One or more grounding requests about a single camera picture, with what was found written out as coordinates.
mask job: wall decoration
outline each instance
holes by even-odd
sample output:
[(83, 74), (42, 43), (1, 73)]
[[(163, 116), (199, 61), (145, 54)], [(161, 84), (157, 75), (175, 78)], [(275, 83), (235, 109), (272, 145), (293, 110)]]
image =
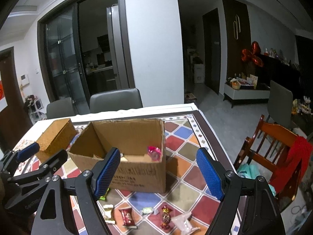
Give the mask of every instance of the wall decoration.
[(7, 100), (5, 99), (4, 89), (1, 81), (0, 73), (0, 112), (7, 106)]

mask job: wooden door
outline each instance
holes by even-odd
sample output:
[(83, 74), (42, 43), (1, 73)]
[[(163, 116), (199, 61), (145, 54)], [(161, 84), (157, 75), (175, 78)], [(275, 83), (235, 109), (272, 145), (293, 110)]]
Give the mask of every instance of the wooden door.
[(251, 31), (247, 5), (236, 0), (222, 0), (227, 33), (227, 77), (244, 72), (241, 51), (251, 48)]
[(219, 94), (221, 77), (221, 34), (219, 11), (214, 9), (203, 15), (205, 77), (204, 84)]
[(18, 87), (13, 60), (13, 48), (0, 53), (0, 73), (7, 106), (0, 111), (0, 147), (3, 152), (12, 150), (31, 128), (28, 113)]

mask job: metal bolt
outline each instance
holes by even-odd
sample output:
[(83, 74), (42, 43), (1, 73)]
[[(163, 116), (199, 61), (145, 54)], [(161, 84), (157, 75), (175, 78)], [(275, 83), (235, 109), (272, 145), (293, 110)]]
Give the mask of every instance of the metal bolt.
[(57, 181), (58, 179), (59, 179), (59, 175), (54, 175), (53, 177), (52, 177), (52, 181)]
[(233, 177), (235, 175), (235, 173), (232, 170), (228, 170), (228, 171), (226, 171), (226, 175), (228, 177)]
[(84, 177), (88, 177), (90, 174), (91, 174), (91, 171), (88, 170), (88, 169), (83, 171), (83, 176)]
[(263, 176), (258, 176), (257, 178), (258, 178), (258, 181), (260, 181), (260, 182), (264, 182), (265, 181), (265, 177), (263, 177)]

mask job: red cloth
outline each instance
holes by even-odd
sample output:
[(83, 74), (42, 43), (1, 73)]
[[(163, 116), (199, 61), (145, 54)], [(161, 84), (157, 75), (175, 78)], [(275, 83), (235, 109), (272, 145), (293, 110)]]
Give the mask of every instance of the red cloth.
[(269, 184), (275, 187), (276, 193), (280, 193), (284, 189), (299, 162), (301, 162), (300, 180), (303, 178), (309, 164), (311, 152), (312, 145), (305, 138), (298, 136), (289, 149), (284, 165), (278, 168), (270, 179)]

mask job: wooden chair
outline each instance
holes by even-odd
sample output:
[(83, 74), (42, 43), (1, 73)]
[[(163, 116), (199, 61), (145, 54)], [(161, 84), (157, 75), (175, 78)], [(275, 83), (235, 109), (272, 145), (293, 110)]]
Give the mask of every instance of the wooden chair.
[[(292, 144), (295, 142), (297, 137), (296, 134), (289, 131), (288, 129), (284, 128), (278, 124), (271, 124), (266, 123), (263, 121), (264, 115), (261, 116), (258, 126), (252, 136), (246, 137), (245, 142), (234, 162), (234, 168), (237, 170), (240, 164), (243, 162), (245, 157), (248, 157), (247, 163), (250, 164), (252, 160), (256, 161), (257, 163), (261, 164), (263, 167), (267, 168), (271, 172), (276, 171), (277, 168), (281, 167), (287, 159), (288, 151)], [(251, 149), (255, 138), (257, 137), (259, 132), (264, 132), (264, 136), (257, 147), (257, 150), (254, 151)], [(259, 151), (264, 143), (266, 137), (270, 135), (273, 137), (273, 141), (270, 144), (269, 149), (267, 150), (264, 156), (259, 154)], [(280, 142), (281, 145), (279, 147), (278, 152), (276, 153), (274, 159), (270, 161), (267, 157), (276, 142), (275, 148), (278, 146)], [(298, 186), (300, 184), (300, 172), (301, 171), (301, 162), (298, 164), (297, 168), (295, 169), (292, 177), (284, 187), (284, 189), (276, 195), (276, 199), (278, 200), (280, 211), (282, 212), (289, 204), (295, 199), (298, 191)]]

